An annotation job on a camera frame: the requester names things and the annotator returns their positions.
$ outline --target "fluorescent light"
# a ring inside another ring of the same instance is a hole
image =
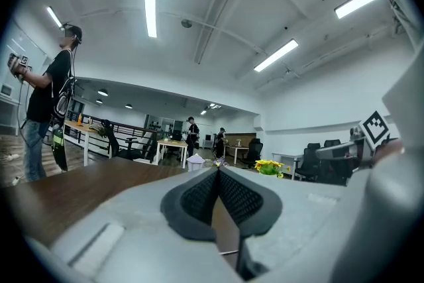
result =
[[[291,50],[297,48],[298,46],[299,46],[299,44],[294,39],[291,39],[286,45],[284,45],[276,53],[271,55],[271,57],[269,57],[264,62],[259,64],[257,67],[255,67],[254,70],[257,71],[257,72],[261,72],[264,68],[267,68],[273,62],[276,62],[282,56],[286,55],[287,53],[289,53]]]
[[[26,52],[25,51],[25,49],[21,46],[21,45],[19,45],[17,42],[16,42],[16,40],[15,39],[13,39],[12,38],[12,41],[23,51],[23,52]]]
[[[14,54],[18,55],[18,52],[16,52],[15,50],[13,50],[9,45],[6,45],[10,51],[12,51]]]
[[[156,0],[144,0],[146,10],[147,34],[151,38],[158,38],[156,32]]]
[[[54,22],[59,26],[62,27],[62,23],[60,22],[60,20],[58,19],[58,17],[56,16],[55,12],[53,11],[52,7],[49,6],[47,7],[47,12],[48,14],[53,18]]]
[[[104,95],[105,97],[107,97],[109,94],[107,93],[106,89],[100,89],[99,91],[97,91],[97,93],[99,95]]]
[[[348,3],[335,9],[337,17],[342,19],[344,16],[356,11],[357,9],[371,3],[374,0],[350,0]]]

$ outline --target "jeans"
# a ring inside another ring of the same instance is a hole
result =
[[[186,141],[186,143],[188,144],[188,146],[187,146],[188,156],[191,157],[191,156],[193,156],[194,142],[191,141],[191,140],[188,140],[188,141]]]
[[[25,124],[25,178],[28,182],[46,177],[46,172],[41,163],[42,140],[47,133],[48,122],[38,123],[28,120]]]

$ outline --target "controller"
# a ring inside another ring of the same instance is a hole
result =
[[[30,68],[30,66],[28,66],[28,57],[26,57],[26,56],[17,56],[14,53],[10,53],[10,55],[9,55],[9,61],[7,62],[7,65],[9,67],[9,70],[12,73],[12,75],[14,75],[20,81],[23,80],[23,77],[20,74],[17,74],[16,73],[16,69],[18,68],[18,66],[21,65],[24,68]]]

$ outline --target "wooden table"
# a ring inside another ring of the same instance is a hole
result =
[[[235,153],[234,153],[234,164],[237,163],[237,150],[248,150],[249,148],[245,147],[245,146],[231,146],[231,145],[224,145],[224,158],[225,158],[225,149],[226,148],[235,148]]]
[[[68,227],[125,189],[183,172],[116,157],[2,190],[23,232],[49,247]],[[239,230],[220,199],[212,227],[221,252],[238,249]],[[237,254],[225,259],[235,266]]]
[[[82,123],[81,125],[77,125],[76,121],[65,121],[65,125],[70,127],[71,129],[78,130],[85,134],[84,138],[84,166],[88,165],[88,140],[90,135],[98,135],[99,133],[95,129],[90,129],[88,124]]]
[[[158,141],[158,148],[156,150],[156,162],[155,164],[158,165],[159,164],[159,160],[164,158],[164,154],[166,151],[166,147],[167,146],[174,146],[174,147],[178,147],[181,148],[181,161],[183,162],[183,169],[186,168],[186,156],[187,156],[187,143],[184,141],[165,141],[164,139],[161,139],[160,141]]]

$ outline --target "black t-shirt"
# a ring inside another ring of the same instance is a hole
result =
[[[220,147],[220,148],[221,147],[223,148],[224,147],[224,141],[221,138],[224,138],[224,134],[220,132],[218,134],[218,143],[217,143],[217,146]]]
[[[56,97],[69,75],[71,55],[70,50],[61,51],[43,73],[43,75],[50,74],[52,83],[48,84],[44,89],[35,87],[29,99],[28,112],[26,113],[26,117],[31,121],[39,123],[50,121],[53,110],[52,84],[53,95]]]
[[[191,124],[190,127],[188,128],[189,133],[193,132],[193,133],[199,133],[199,128],[197,127],[196,124]],[[187,142],[191,141],[191,142],[195,142],[197,140],[197,135],[188,135],[187,137]]]

